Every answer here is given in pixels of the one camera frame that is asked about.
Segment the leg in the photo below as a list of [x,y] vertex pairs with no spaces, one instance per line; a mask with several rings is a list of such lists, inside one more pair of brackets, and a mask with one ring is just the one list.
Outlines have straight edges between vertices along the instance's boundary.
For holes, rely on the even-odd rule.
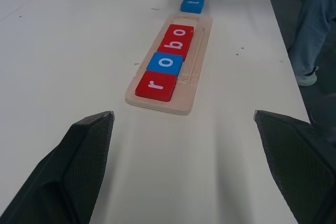
[[288,53],[296,76],[313,71],[335,17],[336,0],[303,0],[296,38]]

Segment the wooden board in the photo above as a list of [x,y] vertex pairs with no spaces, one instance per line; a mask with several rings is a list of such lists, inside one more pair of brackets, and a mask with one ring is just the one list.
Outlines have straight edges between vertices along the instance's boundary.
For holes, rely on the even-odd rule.
[[[195,28],[194,36],[177,79],[172,98],[169,102],[162,102],[138,97],[135,95],[135,89],[137,88],[143,74],[146,71],[148,63],[159,47],[170,24],[193,26]],[[139,66],[135,77],[129,85],[126,91],[126,101],[132,105],[141,106],[148,109],[159,110],[178,115],[188,115],[193,106],[197,84],[205,56],[205,50],[210,36],[211,26],[212,18],[210,17],[195,16],[191,14],[178,14],[175,16],[170,16],[164,23],[151,49],[148,51],[146,57]]]

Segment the person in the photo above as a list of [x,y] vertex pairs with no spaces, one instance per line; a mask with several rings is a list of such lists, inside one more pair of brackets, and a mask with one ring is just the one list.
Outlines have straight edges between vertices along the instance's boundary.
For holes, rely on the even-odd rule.
[[336,19],[336,0],[303,0],[295,40],[288,51],[299,86],[313,85],[315,61]]

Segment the jeans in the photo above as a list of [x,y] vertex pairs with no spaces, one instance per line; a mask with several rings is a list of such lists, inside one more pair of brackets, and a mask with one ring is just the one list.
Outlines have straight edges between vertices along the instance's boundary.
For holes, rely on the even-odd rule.
[[336,0],[303,0],[296,37],[288,56],[296,76],[311,73],[336,18]]

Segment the floor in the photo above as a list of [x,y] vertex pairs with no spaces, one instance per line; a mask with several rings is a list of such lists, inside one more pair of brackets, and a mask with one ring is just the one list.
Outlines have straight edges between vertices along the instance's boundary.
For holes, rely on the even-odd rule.
[[[271,0],[278,21],[282,38],[287,48],[292,44],[295,27],[301,7],[301,0]],[[310,116],[311,108],[327,94],[336,93],[336,23],[324,44],[318,58],[318,81],[310,86],[300,88],[301,95]]]

